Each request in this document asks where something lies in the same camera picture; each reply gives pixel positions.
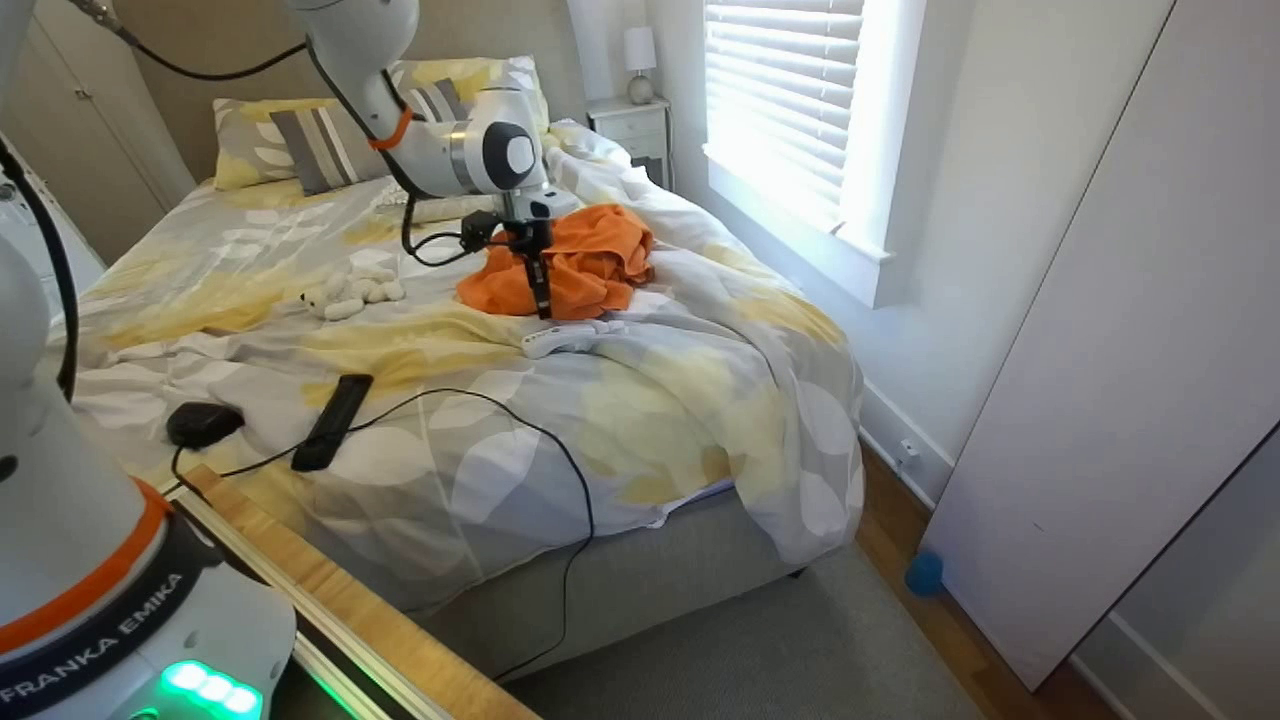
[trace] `headboard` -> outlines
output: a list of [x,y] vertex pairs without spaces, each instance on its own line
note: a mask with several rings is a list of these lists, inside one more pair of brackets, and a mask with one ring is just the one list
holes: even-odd
[[[284,0],[117,0],[117,15],[144,44],[188,66],[244,66],[299,39]],[[405,57],[536,57],[553,121],[582,114],[565,0],[418,0],[418,33]],[[215,97],[263,98],[328,91],[309,57],[292,57],[234,82],[197,82],[144,57],[134,63],[197,178],[213,175],[215,160]]]

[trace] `bed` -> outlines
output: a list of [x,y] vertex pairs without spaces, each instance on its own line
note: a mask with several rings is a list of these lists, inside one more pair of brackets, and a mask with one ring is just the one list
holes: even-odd
[[[85,300],[76,406],[121,465],[168,480],[177,405],[244,406],[248,426],[200,465],[281,457],[234,484],[482,670],[531,670],[773,585],[847,542],[863,500],[838,329],[603,137],[573,121],[531,133],[558,213],[617,202],[650,230],[650,280],[617,317],[477,312],[454,283],[482,257],[410,263],[389,175],[305,190],[281,146],[255,151],[276,175],[221,146],[215,178]],[[426,200],[414,230],[480,202]],[[395,292],[315,312],[311,288],[364,266]],[[369,426],[328,473],[292,473],[289,446],[340,370],[377,374]],[[568,634],[546,644],[565,608]]]

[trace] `wooden floor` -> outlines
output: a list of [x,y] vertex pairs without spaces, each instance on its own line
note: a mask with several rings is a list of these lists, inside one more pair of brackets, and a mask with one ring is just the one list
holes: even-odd
[[937,653],[953,663],[958,684],[976,695],[976,703],[1000,720],[1112,720],[1116,711],[1096,695],[1091,684],[1084,684],[1070,663],[1051,670],[1040,691],[1029,691],[956,600],[921,600],[905,586],[905,567],[925,536],[929,507],[870,446],[863,457],[868,507],[855,541],[870,555],[887,586],[914,617]]

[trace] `white door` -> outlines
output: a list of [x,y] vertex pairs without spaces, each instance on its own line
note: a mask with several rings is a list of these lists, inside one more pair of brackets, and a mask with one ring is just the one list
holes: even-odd
[[1280,3],[1179,0],[925,542],[1040,684],[1275,418]]

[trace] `gray carpet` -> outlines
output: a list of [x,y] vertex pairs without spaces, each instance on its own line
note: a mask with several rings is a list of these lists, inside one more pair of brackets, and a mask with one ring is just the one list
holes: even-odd
[[967,720],[978,708],[860,551],[515,679],[546,720]]

